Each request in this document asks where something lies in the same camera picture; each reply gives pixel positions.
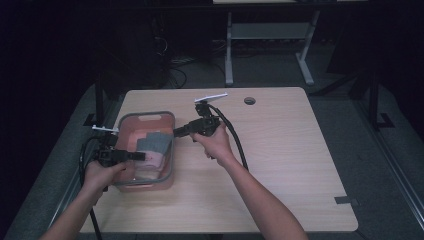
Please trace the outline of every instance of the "gray floor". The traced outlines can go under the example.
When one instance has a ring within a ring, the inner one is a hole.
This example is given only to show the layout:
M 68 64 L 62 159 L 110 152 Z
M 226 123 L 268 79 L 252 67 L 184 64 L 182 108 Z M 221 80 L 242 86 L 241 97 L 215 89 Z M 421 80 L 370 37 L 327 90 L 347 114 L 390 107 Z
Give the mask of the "gray floor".
M 313 45 L 307 58 L 316 84 L 307 86 L 296 64 L 297 44 L 279 50 L 260 51 L 247 58 L 234 59 L 233 87 L 299 86 L 314 92 L 342 77 L 327 74 L 326 66 L 332 46 Z M 224 87 L 222 57 L 212 62 L 194 62 L 178 69 L 187 75 L 183 88 Z M 172 71 L 181 82 L 183 75 Z M 172 88 L 170 83 L 165 88 Z M 375 132 L 362 112 L 363 101 L 347 97 L 350 84 L 325 97 L 310 97 L 312 108 L 324 134 L 348 196 L 359 205 L 353 206 L 359 232 L 309 233 L 310 239 L 424 239 L 424 232 L 398 188 L 384 152 L 379 148 Z M 381 136 L 399 161 L 421 199 L 424 199 L 424 146 L 400 113 L 393 96 L 381 89 L 379 111 L 389 115 L 395 128 L 382 129 Z M 116 118 L 120 103 L 113 103 L 108 124 Z M 94 112 L 93 89 L 81 99 L 62 137 L 58 140 L 43 171 L 34 184 L 6 239 L 34 239 L 44 232 L 75 174 L 79 146 L 91 134 L 82 123 Z M 104 234 L 104 239 L 209 239 L 208 235 L 174 234 Z M 78 239 L 95 239 L 94 234 L 80 234 Z M 259 234 L 226 234 L 224 239 L 263 239 Z

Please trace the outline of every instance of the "black cord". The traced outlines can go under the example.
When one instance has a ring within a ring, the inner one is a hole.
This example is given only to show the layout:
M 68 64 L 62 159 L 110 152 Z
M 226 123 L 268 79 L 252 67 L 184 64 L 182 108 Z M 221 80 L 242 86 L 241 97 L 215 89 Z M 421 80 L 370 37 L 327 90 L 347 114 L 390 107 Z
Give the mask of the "black cord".
M 240 158 L 241 158 L 241 162 L 243 164 L 243 167 L 246 168 L 247 171 L 249 171 L 249 167 L 247 166 L 247 161 L 246 161 L 246 157 L 244 156 L 244 152 L 243 152 L 243 147 L 241 146 L 240 143 L 240 139 L 237 136 L 236 131 L 234 130 L 233 125 L 231 124 L 231 122 L 224 116 L 224 114 L 216 107 L 207 104 L 209 108 L 213 109 L 218 116 L 222 119 L 222 121 L 225 123 L 225 125 L 227 125 L 228 130 L 230 130 L 231 134 L 233 135 L 234 140 L 236 141 L 237 144 L 237 148 L 239 150 L 240 153 Z
M 178 84 L 177 79 L 175 78 L 175 76 L 173 76 L 174 80 L 175 80 L 174 87 L 176 89 L 180 89 L 180 88 L 184 87 L 184 85 L 187 83 L 187 74 L 184 71 L 182 71 L 180 69 L 176 69 L 176 68 L 170 68 L 169 70 L 174 70 L 174 71 L 180 72 L 184 76 L 183 83 L 181 83 L 181 84 Z
M 80 184 L 81 187 L 84 185 L 84 178 L 85 178 L 85 169 L 87 165 L 90 163 L 90 161 L 87 161 L 85 163 L 85 150 L 87 149 L 87 145 L 91 140 L 100 139 L 101 137 L 90 137 L 87 139 L 87 141 L 81 146 L 81 153 L 80 158 L 78 162 L 78 169 L 80 174 Z M 96 232 L 96 236 L 98 240 L 102 240 L 102 234 L 100 233 L 99 224 L 97 223 L 96 215 L 94 214 L 93 208 L 90 210 L 90 217 L 91 221 L 93 222 L 94 231 Z
M 356 234 L 358 234 L 362 239 L 364 240 L 370 240 L 369 238 L 367 238 L 367 236 L 365 236 L 361 231 L 359 231 L 359 229 L 356 229 Z
M 222 67 L 221 66 L 219 66 L 217 63 L 212 63 L 212 65 L 213 66 L 215 66 L 215 67 L 217 67 L 218 69 L 219 69 L 219 71 L 221 71 L 221 73 L 224 75 L 224 77 L 225 77 L 225 72 L 224 72 L 224 70 L 222 69 Z
M 245 44 L 244 46 L 242 45 L 242 47 L 244 47 L 244 49 L 237 49 L 237 47 L 236 46 L 234 47 L 234 53 L 233 53 L 234 58 L 253 58 L 253 57 L 256 57 L 256 56 L 259 55 L 257 47 L 254 47 L 254 46 L 251 46 L 251 45 L 248 45 L 248 44 Z M 253 53 L 246 53 L 245 55 L 237 54 L 237 50 L 241 50 L 242 52 L 248 52 L 249 48 L 253 49 Z
M 122 66 L 124 66 L 125 68 L 127 68 L 128 70 L 130 70 L 131 72 L 135 73 L 136 75 L 139 74 L 139 72 L 137 70 L 135 70 L 134 68 L 132 68 L 128 63 L 124 62 L 122 59 L 118 58 L 115 54 L 113 54 L 111 51 L 109 51 L 105 46 L 103 46 L 103 44 L 101 44 L 100 42 L 96 41 L 96 43 L 98 44 L 99 47 L 101 47 L 103 49 L 103 51 L 105 51 L 107 54 L 109 54 L 113 59 L 115 59 L 118 63 L 122 64 Z

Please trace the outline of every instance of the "pink plastic bin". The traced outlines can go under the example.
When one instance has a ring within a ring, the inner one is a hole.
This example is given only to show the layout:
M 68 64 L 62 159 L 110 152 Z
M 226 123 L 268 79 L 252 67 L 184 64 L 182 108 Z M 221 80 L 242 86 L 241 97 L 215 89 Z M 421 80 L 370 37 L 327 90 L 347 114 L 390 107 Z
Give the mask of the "pink plastic bin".
M 145 138 L 149 132 L 161 132 L 173 135 L 175 117 L 171 112 L 131 113 L 123 116 L 119 122 L 118 142 L 116 149 L 135 152 L 137 140 Z M 162 171 L 157 179 L 136 179 L 135 162 L 131 161 L 130 167 L 119 173 L 114 179 L 114 185 L 121 192 L 137 192 L 164 190 L 174 182 L 174 139 L 170 143 L 165 155 Z

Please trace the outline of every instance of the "table leg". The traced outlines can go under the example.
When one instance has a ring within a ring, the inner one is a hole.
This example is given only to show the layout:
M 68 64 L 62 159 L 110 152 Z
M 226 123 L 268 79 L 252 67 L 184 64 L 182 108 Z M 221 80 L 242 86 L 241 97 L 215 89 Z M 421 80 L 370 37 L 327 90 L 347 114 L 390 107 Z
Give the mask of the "table leg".
M 229 12 L 227 23 L 227 55 L 225 56 L 225 86 L 231 87 L 233 83 L 233 63 L 231 61 L 231 12 Z
M 302 71 L 303 78 L 305 79 L 306 84 L 308 85 L 314 85 L 314 80 L 311 76 L 311 73 L 309 71 L 308 65 L 306 64 L 306 55 L 309 50 L 309 46 L 312 42 L 312 37 L 314 36 L 315 28 L 318 22 L 320 11 L 315 11 L 314 15 L 312 17 L 312 21 L 309 24 L 308 31 L 306 33 L 305 37 L 305 46 L 303 47 L 303 50 L 300 53 L 296 53 L 296 60 L 299 63 L 300 70 Z

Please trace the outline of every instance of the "wooden table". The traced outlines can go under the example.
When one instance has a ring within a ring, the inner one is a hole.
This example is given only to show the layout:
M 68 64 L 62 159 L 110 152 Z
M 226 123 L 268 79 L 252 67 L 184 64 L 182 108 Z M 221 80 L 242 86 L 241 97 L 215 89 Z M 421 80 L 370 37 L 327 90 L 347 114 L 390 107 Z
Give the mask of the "wooden table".
M 288 206 L 305 230 L 356 230 L 351 205 L 335 201 L 346 193 L 301 88 L 130 91 L 117 122 L 127 113 L 171 111 L 180 127 L 199 117 L 195 98 L 224 92 L 227 97 L 211 104 L 234 125 L 250 172 Z M 246 105 L 246 97 L 255 98 L 256 103 Z M 258 232 L 230 177 L 216 161 L 205 157 L 199 143 L 177 138 L 174 160 L 175 182 L 168 190 L 121 193 L 110 187 L 94 208 L 101 231 Z M 90 218 L 81 232 L 93 232 Z

